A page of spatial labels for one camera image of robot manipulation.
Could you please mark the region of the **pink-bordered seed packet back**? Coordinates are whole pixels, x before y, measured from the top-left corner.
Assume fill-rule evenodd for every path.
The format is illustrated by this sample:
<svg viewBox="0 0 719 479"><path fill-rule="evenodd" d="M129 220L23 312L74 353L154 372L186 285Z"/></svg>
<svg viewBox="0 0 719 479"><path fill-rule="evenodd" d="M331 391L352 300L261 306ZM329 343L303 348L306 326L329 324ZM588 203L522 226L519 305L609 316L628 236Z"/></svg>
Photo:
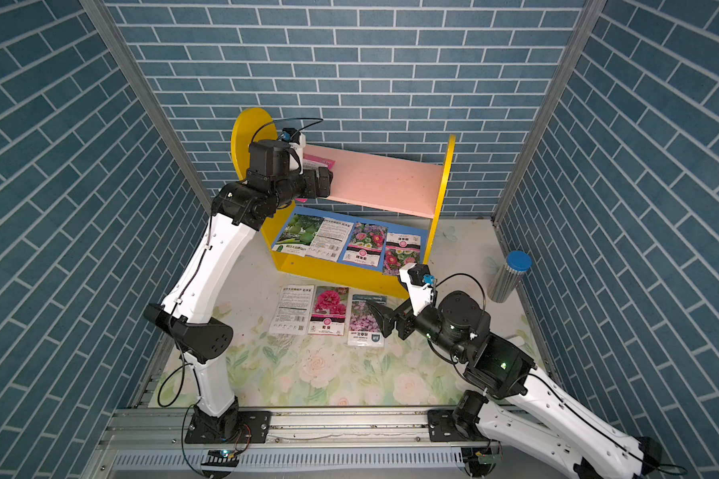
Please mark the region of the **pink-bordered seed packet back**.
<svg viewBox="0 0 719 479"><path fill-rule="evenodd" d="M302 160L302 164L303 167L308 170L318 170L319 168L327 168L328 170L332 170L335 165L335 161L314 155L305 154Z"/></svg>

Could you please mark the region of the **purple flower seed packet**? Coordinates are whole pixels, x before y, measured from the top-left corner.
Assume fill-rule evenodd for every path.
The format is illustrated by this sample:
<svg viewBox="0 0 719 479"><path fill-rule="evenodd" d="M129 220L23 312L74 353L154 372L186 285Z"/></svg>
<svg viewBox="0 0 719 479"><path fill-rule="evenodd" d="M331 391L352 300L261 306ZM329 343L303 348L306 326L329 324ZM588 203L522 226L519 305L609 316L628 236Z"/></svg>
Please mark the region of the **purple flower seed packet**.
<svg viewBox="0 0 719 479"><path fill-rule="evenodd" d="M368 301L386 305L384 295L353 295L349 319L348 345L356 347L383 347L383 335L375 317L367 306Z"/></svg>

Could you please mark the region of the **hollyhock magenta flower packet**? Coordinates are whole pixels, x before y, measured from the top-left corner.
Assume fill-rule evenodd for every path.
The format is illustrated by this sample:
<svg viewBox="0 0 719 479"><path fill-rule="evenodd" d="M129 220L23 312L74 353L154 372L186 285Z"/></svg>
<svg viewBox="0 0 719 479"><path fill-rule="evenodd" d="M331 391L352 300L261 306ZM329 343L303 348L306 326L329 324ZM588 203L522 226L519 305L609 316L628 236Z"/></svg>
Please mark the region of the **hollyhock magenta flower packet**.
<svg viewBox="0 0 719 479"><path fill-rule="evenodd" d="M309 335L343 336L346 332L350 289L348 287L316 287L309 320Z"/></svg>

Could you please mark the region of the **small chrysanthemum seed packet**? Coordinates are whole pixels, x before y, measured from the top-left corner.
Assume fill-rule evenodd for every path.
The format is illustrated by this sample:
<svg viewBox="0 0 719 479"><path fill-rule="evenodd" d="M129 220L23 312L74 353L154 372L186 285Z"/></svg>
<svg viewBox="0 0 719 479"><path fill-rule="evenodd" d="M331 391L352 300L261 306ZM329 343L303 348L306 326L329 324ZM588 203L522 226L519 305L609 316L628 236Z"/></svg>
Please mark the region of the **small chrysanthemum seed packet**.
<svg viewBox="0 0 719 479"><path fill-rule="evenodd" d="M383 255L384 275L397 277L399 270L410 263L417 263L421 256L421 237L411 234L388 233Z"/></svg>

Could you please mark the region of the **chrysanthemum packet pink band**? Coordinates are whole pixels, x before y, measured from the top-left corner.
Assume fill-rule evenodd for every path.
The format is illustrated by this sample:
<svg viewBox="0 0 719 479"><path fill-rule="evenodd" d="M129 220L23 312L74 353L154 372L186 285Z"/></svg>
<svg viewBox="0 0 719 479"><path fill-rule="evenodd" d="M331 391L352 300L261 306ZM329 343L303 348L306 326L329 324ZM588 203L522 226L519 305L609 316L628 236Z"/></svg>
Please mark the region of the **chrysanthemum packet pink band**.
<svg viewBox="0 0 719 479"><path fill-rule="evenodd" d="M342 261L351 265L377 269L381 265L381 254L387 238L387 227L355 223Z"/></svg>

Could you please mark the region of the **white text seed packet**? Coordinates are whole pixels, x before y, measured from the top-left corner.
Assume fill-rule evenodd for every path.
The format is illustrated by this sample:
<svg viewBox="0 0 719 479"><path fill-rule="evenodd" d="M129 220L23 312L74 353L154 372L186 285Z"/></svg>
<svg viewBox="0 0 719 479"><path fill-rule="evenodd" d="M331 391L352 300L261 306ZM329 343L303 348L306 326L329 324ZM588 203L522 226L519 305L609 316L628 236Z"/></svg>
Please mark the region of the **white text seed packet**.
<svg viewBox="0 0 719 479"><path fill-rule="evenodd" d="M281 291L274 318L269 327L270 335L297 335L308 333L314 285L288 285Z"/></svg>

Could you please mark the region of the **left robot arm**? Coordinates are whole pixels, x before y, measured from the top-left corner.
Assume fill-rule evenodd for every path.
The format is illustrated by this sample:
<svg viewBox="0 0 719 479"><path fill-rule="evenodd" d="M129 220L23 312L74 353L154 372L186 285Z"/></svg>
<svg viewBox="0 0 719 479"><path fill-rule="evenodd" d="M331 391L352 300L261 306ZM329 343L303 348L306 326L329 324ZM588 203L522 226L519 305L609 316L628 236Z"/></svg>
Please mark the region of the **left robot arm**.
<svg viewBox="0 0 719 479"><path fill-rule="evenodd" d="M303 135L249 145L245 179L219 191L187 269L161 303L145 309L147 321L173 339L183 371L192 371L199 393L193 419L214 439L234 438L241 425L224 359L234 331L215 319L213 309L226 277L265 221L296 199L329 197L334 174L325 166L306 168L306 146Z"/></svg>

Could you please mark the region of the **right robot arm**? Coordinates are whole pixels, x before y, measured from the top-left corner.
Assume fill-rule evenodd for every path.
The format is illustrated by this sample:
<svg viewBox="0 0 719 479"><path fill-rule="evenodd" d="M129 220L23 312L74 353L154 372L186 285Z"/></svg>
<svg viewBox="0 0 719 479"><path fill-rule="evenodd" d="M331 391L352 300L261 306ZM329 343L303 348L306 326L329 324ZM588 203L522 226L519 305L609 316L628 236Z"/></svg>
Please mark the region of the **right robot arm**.
<svg viewBox="0 0 719 479"><path fill-rule="evenodd" d="M558 386L511 341L491 332L489 314L463 291L415 311L410 301L367 307L384 336L420 333L471 385L453 413L459 434L496 440L569 478L644 478L663 463L661 444L608 425Z"/></svg>

